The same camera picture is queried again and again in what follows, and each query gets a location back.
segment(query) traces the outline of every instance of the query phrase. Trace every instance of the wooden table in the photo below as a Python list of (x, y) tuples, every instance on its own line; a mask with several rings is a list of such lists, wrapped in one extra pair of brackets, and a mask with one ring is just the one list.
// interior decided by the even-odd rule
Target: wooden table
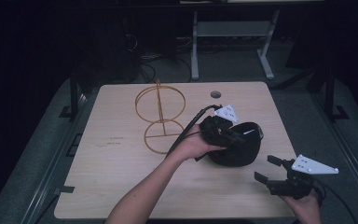
[[(267, 162), (267, 155), (296, 157), (267, 85), (263, 82), (161, 84), (175, 87), (186, 98), (186, 108), (176, 121), (184, 127), (208, 105), (233, 105), (240, 123), (253, 121), (263, 132), (256, 160), (244, 167), (228, 168), (205, 157), (185, 161), (162, 194), (151, 218), (290, 217), (290, 209), (266, 186), (254, 180), (254, 171), (283, 180), (282, 167)], [(62, 193), (55, 209), (57, 218), (106, 218), (118, 200), (146, 177), (165, 155), (149, 150), (144, 133), (150, 123), (135, 111), (139, 92), (153, 85), (108, 85), (99, 95), (83, 133), (65, 182), (75, 187)], [(219, 91), (221, 97), (211, 97)], [(165, 119), (180, 110), (180, 94), (160, 90)], [(156, 93), (146, 94), (138, 104), (140, 114), (158, 120)], [(204, 116), (212, 115), (207, 111)], [(167, 124), (168, 132), (176, 132)], [(168, 150), (175, 137), (156, 138), (154, 147)]]

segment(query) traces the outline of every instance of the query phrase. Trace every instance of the gold wire ring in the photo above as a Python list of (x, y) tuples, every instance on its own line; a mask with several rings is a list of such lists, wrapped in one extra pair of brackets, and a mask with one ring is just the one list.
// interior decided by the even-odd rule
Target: gold wire ring
[(144, 120), (144, 121), (147, 121), (147, 122), (149, 122), (149, 123), (156, 122), (155, 120), (149, 120), (149, 119), (146, 119), (146, 118), (144, 118), (144, 117), (142, 117), (142, 116), (140, 115), (140, 113), (139, 113), (139, 111), (138, 111), (138, 103), (139, 103), (139, 101), (141, 100), (141, 98), (142, 98), (145, 94), (147, 94), (147, 93), (150, 92), (150, 91), (154, 91), (154, 90), (158, 90), (158, 89), (166, 89), (166, 90), (176, 91), (176, 92), (178, 92), (178, 93), (182, 96), (183, 102), (184, 102), (183, 107), (182, 107), (181, 111), (180, 111), (176, 116), (174, 116), (174, 117), (172, 118), (172, 119), (177, 119), (177, 118), (183, 113), (183, 111), (185, 110), (185, 107), (186, 107), (186, 98), (185, 98), (185, 96), (184, 96), (179, 90), (177, 90), (177, 89), (174, 88), (174, 87), (161, 86), (161, 85), (159, 85), (159, 84), (158, 84), (157, 86), (148, 87), (148, 88), (144, 89), (143, 91), (139, 92), (139, 94), (136, 96), (136, 99), (135, 99), (135, 111), (136, 111), (136, 114), (139, 116), (139, 118), (141, 118), (141, 119)]
[[(170, 121), (172, 121), (172, 122), (176, 123), (177, 125), (179, 125), (179, 127), (181, 127), (182, 130), (184, 129), (183, 126), (182, 126), (182, 124), (180, 124), (178, 121), (173, 120), (173, 119), (165, 119), (165, 120), (164, 120), (164, 123), (167, 123), (167, 122), (170, 122)], [(146, 134), (147, 134), (147, 132), (149, 131), (149, 129), (150, 129), (153, 125), (158, 124), (158, 123), (161, 123), (161, 122), (159, 122), (159, 121), (152, 122), (152, 123), (146, 128), (145, 134), (144, 134), (145, 144), (146, 144), (146, 146), (147, 146), (151, 151), (153, 151), (153, 152), (156, 152), (156, 153), (158, 153), (158, 154), (167, 154), (168, 151), (163, 152), (163, 151), (158, 151), (158, 150), (153, 149), (153, 148), (147, 143), (147, 140), (146, 140), (146, 139), (147, 139), (147, 138), (154, 138), (154, 137), (174, 136), (174, 135), (179, 135), (179, 133), (166, 134), (166, 133), (164, 132), (164, 134), (160, 134), (160, 135), (147, 136)]]
[[(163, 115), (163, 113), (162, 113), (161, 98), (160, 98), (160, 94), (159, 94), (159, 90), (160, 90), (160, 89), (167, 89), (167, 90), (176, 91), (176, 92), (178, 92), (178, 93), (182, 96), (182, 98), (183, 98), (184, 104), (183, 104), (183, 107), (182, 107), (181, 111), (180, 111), (176, 116), (174, 116), (172, 119), (165, 119), (165, 118), (164, 118), (164, 115)], [(149, 120), (149, 119), (146, 119), (146, 118), (142, 117), (142, 116), (140, 115), (139, 111), (138, 111), (138, 103), (139, 103), (139, 101), (141, 100), (141, 98), (142, 98), (145, 94), (147, 94), (148, 92), (154, 91), (154, 90), (157, 91), (158, 116), (159, 116), (159, 120)], [(146, 128), (146, 130), (145, 130), (144, 140), (145, 140), (146, 146), (147, 146), (151, 151), (156, 152), (156, 153), (158, 153), (158, 154), (167, 154), (167, 152), (161, 152), (161, 151), (158, 151), (158, 150), (153, 149), (153, 148), (147, 143), (146, 138), (179, 135), (179, 133), (167, 134), (167, 133), (166, 133), (166, 130), (165, 130), (165, 123), (172, 121), (172, 122), (178, 124), (178, 125), (182, 128), (182, 130), (183, 130), (183, 129), (184, 129), (183, 126), (182, 126), (179, 122), (177, 122), (175, 119), (178, 118), (178, 117), (183, 113), (183, 111), (185, 110), (185, 107), (186, 107), (186, 98), (185, 98), (185, 96), (184, 96), (179, 90), (177, 90), (177, 89), (174, 88), (174, 87), (161, 86), (161, 84), (159, 83), (159, 80), (157, 81), (156, 86), (154, 86), (154, 87), (148, 87), (148, 88), (146, 88), (146, 89), (144, 89), (143, 91), (141, 91), (141, 92), (138, 93), (138, 95), (137, 95), (136, 98), (135, 98), (135, 111), (136, 111), (136, 114), (139, 116), (139, 118), (141, 118), (141, 119), (143, 119), (143, 120), (145, 120), (145, 121), (147, 121), (147, 122), (150, 123), (150, 125), (149, 125), (149, 126)], [(163, 129), (164, 134), (163, 134), (163, 135), (147, 136), (146, 134), (147, 134), (147, 132), (149, 131), (149, 129), (150, 129), (153, 125), (155, 125), (155, 124), (157, 124), (157, 123), (162, 124), (162, 129)]]

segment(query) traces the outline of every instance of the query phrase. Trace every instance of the person's right hand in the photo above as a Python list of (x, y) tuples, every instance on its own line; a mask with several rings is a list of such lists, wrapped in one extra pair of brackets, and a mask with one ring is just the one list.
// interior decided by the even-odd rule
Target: person's right hand
[(223, 149), (205, 142), (200, 134), (200, 126), (194, 125), (187, 133), (187, 137), (176, 147), (169, 157), (177, 157), (181, 161), (203, 156), (205, 153)]
[(298, 200), (287, 196), (280, 196), (280, 198), (289, 205), (302, 224), (322, 223), (318, 194), (314, 189), (310, 192), (310, 195)]

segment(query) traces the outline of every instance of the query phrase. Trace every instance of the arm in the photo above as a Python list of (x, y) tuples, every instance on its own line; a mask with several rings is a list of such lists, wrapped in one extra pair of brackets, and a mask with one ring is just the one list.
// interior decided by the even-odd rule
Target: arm
[[(200, 127), (195, 125), (188, 133), (199, 131)], [(105, 223), (146, 223), (177, 168), (188, 159), (219, 148), (208, 145), (198, 133), (190, 135), (150, 175), (124, 195)]]
[(318, 194), (313, 189), (309, 196), (301, 199), (280, 196), (293, 210), (302, 224), (321, 224), (321, 211), (318, 204)]

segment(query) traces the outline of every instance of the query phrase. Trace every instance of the gray carpet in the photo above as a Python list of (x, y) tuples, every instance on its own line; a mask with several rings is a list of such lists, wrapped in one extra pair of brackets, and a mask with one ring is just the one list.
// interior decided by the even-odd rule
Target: gray carpet
[[(215, 54), (200, 54), (200, 80), (212, 81), (264, 81), (269, 86), (279, 84), (294, 76), (300, 70), (285, 67), (291, 43), (274, 42), (268, 52), (272, 70), (276, 78), (267, 80), (256, 58), (255, 43), (241, 49), (223, 50)], [(189, 53), (179, 55), (189, 63)], [(186, 82), (190, 76), (188, 67), (182, 61), (157, 60), (149, 65), (156, 69), (161, 82)], [(134, 83), (143, 83), (138, 76)], [(331, 131), (331, 124), (326, 120), (319, 106), (320, 95), (311, 95), (305, 90), (308, 78), (304, 78), (284, 91), (271, 91), (273, 99), (282, 117), (296, 154), (338, 167), (339, 175), (318, 176), (324, 183), (337, 192), (348, 204), (358, 220), (358, 183), (343, 156), (340, 143)], [(82, 133), (89, 117), (98, 89), (82, 101), (80, 113), (76, 120), (59, 118), (62, 108), (70, 103), (69, 82), (66, 81), (51, 101), (45, 116), (40, 120), (33, 137), (24, 150), (10, 179), (0, 195), (0, 223), (34, 223), (43, 214), (38, 223), (103, 223), (103, 220), (58, 220), (53, 216), (55, 189), (62, 187), (70, 168), (72, 157), (66, 157), (66, 151), (76, 137)], [(351, 93), (341, 83), (336, 85), (336, 104), (342, 105), (350, 119), (338, 120), (334, 125), (342, 132), (353, 154), (358, 160), (358, 106)], [(46, 170), (55, 167), (48, 185), (39, 188)], [(34, 211), (34, 218), (27, 217), (28, 206), (35, 195), (40, 199), (40, 207)], [(327, 198), (322, 207), (324, 223), (352, 223), (349, 212), (337, 197), (327, 191)], [(278, 224), (291, 223), (293, 218), (255, 219), (254, 223)], [(150, 220), (150, 223), (170, 223), (170, 221)], [(245, 220), (202, 220), (191, 223), (246, 223)]]

